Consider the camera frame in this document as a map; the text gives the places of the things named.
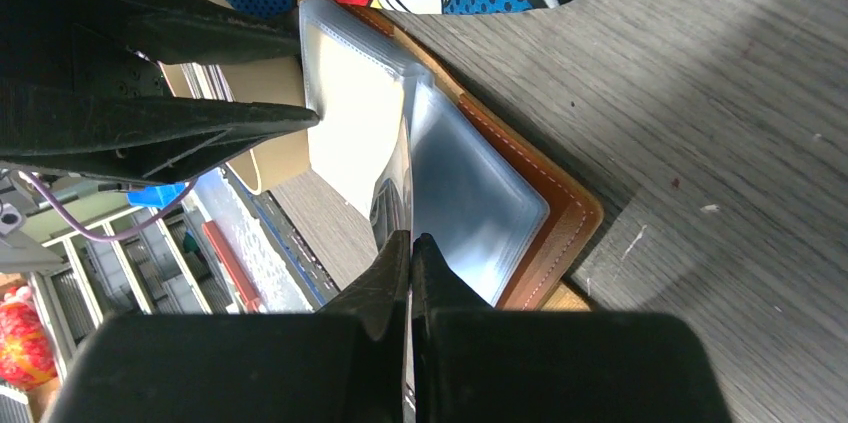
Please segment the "brown leather card holder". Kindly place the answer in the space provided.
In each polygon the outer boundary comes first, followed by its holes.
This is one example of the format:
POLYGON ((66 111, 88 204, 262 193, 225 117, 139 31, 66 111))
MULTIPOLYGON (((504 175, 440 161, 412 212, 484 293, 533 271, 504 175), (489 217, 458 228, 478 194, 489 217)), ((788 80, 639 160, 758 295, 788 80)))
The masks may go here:
POLYGON ((370 221, 432 235, 451 270, 509 310, 585 311, 564 283, 598 201, 379 11, 303 0, 313 171, 370 221))

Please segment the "beige oval card tray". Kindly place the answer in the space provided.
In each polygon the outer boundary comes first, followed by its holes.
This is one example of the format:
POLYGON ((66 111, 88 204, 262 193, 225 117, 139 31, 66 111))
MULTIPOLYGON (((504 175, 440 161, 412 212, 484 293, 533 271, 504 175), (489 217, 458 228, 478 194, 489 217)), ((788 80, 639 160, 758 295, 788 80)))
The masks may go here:
POLYGON ((298 33, 288 14, 244 13, 224 0, 157 0, 170 50, 160 67, 178 99, 167 140, 149 149, 144 176, 157 183, 199 177, 223 164, 254 189, 308 167, 298 33))

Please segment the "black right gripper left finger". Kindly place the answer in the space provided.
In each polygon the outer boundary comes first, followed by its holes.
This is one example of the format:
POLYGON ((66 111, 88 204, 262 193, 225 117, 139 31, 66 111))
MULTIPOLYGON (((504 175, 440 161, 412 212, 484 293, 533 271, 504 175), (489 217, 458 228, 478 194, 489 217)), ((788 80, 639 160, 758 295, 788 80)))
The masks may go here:
POLYGON ((148 315, 84 343, 50 422, 400 422, 410 235, 313 313, 148 315))

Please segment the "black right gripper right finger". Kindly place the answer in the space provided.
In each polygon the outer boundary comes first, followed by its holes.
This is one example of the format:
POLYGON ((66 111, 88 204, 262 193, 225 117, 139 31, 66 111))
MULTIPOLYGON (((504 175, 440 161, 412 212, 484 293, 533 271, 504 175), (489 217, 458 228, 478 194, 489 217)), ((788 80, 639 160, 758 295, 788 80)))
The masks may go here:
POLYGON ((659 313, 506 311, 447 265, 411 258, 420 422, 727 422, 698 337, 659 313))

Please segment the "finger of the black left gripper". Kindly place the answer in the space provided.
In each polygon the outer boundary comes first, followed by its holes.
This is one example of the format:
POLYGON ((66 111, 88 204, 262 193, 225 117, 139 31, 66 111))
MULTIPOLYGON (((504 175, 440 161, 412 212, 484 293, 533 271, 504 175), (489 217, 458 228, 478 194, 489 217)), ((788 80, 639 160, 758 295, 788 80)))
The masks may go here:
POLYGON ((178 99, 159 67, 74 26, 68 47, 1 41, 1 164, 159 185, 144 176, 178 99))
POLYGON ((166 64, 236 64, 299 54, 296 30, 209 0, 1 0, 15 44, 68 47, 72 27, 166 64))

